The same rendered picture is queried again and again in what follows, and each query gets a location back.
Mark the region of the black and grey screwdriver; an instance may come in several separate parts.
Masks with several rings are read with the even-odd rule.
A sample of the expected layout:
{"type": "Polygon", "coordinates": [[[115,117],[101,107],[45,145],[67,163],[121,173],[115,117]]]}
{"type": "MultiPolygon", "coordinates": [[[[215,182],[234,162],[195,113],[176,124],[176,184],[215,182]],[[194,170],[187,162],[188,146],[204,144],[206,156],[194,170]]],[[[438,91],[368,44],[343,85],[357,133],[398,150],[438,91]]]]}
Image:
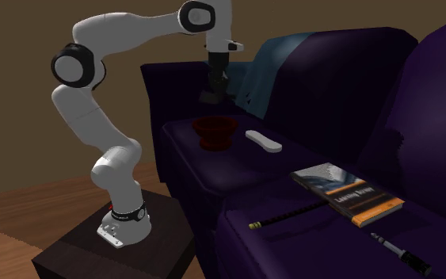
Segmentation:
{"type": "Polygon", "coordinates": [[[430,275],[432,271],[432,266],[422,259],[420,259],[415,254],[409,252],[408,250],[403,250],[393,243],[390,243],[382,236],[371,232],[370,236],[378,243],[380,243],[383,247],[386,247],[388,250],[397,255],[398,259],[408,265],[411,269],[416,271],[417,273],[427,277],[430,275]]]}

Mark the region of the grey and orange book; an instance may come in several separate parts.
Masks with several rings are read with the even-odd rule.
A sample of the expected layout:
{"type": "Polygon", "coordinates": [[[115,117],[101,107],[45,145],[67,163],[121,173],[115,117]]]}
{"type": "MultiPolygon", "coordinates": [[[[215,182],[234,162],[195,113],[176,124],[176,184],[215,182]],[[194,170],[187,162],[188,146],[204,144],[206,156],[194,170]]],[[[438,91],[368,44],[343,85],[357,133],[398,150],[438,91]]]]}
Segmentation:
{"type": "Polygon", "coordinates": [[[290,177],[358,227],[398,211],[404,204],[400,198],[329,162],[294,171],[290,177]]]}

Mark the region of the dark red bowl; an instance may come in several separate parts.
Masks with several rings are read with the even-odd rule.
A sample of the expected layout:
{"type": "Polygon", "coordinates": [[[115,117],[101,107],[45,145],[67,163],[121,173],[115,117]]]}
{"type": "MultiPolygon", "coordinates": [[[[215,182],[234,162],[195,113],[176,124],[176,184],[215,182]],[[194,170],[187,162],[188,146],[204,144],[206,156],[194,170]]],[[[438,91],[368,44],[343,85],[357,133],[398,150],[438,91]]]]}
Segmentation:
{"type": "Polygon", "coordinates": [[[206,151],[224,151],[232,144],[231,136],[238,127],[231,117],[210,116],[192,122],[195,133],[200,137],[200,147],[206,151]]]}

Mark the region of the dark robot stand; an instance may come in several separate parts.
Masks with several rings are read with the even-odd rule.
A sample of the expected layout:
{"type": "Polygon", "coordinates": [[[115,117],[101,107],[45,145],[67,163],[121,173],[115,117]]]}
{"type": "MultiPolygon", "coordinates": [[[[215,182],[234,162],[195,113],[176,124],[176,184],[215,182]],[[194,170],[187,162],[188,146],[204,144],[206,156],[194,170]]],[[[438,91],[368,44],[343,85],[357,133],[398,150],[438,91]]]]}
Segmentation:
{"type": "Polygon", "coordinates": [[[181,279],[195,256],[194,236],[178,201],[143,191],[151,233],[115,248],[97,233],[105,204],[32,263],[40,279],[181,279]]]}

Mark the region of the dark purple sofa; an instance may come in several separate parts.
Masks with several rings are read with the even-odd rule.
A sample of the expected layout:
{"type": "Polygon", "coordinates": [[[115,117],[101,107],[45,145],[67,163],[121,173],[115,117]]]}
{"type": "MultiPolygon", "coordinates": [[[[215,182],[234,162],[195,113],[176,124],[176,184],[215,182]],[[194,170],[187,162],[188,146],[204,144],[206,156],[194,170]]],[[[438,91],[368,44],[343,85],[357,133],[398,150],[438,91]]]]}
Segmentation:
{"type": "Polygon", "coordinates": [[[265,117],[199,102],[205,62],[141,68],[161,182],[181,204],[205,279],[446,279],[446,25],[416,40],[388,27],[313,32],[285,60],[265,117]],[[236,119],[232,144],[206,151],[192,122],[236,119]],[[255,130],[280,143],[268,153],[255,130]],[[357,227],[318,202],[295,170],[331,162],[404,201],[357,227]],[[424,277],[374,232],[432,266],[424,277]]]}

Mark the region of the blue throw blanket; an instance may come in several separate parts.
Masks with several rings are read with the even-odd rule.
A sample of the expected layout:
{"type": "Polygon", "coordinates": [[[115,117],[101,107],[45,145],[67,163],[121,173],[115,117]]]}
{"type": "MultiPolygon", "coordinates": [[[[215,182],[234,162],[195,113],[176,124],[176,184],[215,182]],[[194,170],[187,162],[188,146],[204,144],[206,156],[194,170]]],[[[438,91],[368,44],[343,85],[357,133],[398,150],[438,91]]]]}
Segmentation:
{"type": "Polygon", "coordinates": [[[227,93],[234,103],[260,119],[265,117],[278,70],[288,56],[312,32],[268,39],[251,62],[230,62],[227,66],[227,93]]]}

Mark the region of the black pencil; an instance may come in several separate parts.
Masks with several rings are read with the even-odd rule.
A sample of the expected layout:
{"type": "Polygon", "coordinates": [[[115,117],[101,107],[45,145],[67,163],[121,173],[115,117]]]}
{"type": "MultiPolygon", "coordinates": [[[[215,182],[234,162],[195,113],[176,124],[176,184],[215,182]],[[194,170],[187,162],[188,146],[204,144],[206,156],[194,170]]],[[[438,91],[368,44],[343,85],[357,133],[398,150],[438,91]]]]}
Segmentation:
{"type": "Polygon", "coordinates": [[[303,214],[305,212],[312,211],[314,209],[320,208],[320,207],[322,207],[324,205],[327,205],[327,204],[329,204],[328,201],[318,201],[316,203],[309,204],[308,206],[299,208],[299,209],[297,209],[295,211],[292,211],[292,212],[287,212],[287,213],[279,215],[279,216],[274,216],[274,217],[272,217],[270,219],[267,219],[267,220],[261,220],[261,221],[256,221],[256,222],[250,223],[250,224],[248,224],[248,228],[250,230],[256,230],[258,228],[265,227],[265,226],[268,226],[270,224],[275,224],[275,223],[278,223],[280,221],[292,218],[294,216],[298,216],[298,215],[303,214]]]}

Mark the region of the white remote control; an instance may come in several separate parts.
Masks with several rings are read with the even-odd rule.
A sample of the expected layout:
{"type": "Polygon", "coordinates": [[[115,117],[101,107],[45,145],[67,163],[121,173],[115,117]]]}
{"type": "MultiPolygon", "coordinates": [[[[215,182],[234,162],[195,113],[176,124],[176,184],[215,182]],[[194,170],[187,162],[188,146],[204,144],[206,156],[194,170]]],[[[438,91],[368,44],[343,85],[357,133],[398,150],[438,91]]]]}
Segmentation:
{"type": "Polygon", "coordinates": [[[264,136],[258,131],[247,130],[245,132],[245,136],[247,139],[253,141],[268,153],[278,153],[281,152],[283,149],[280,143],[271,140],[270,138],[264,136]]]}

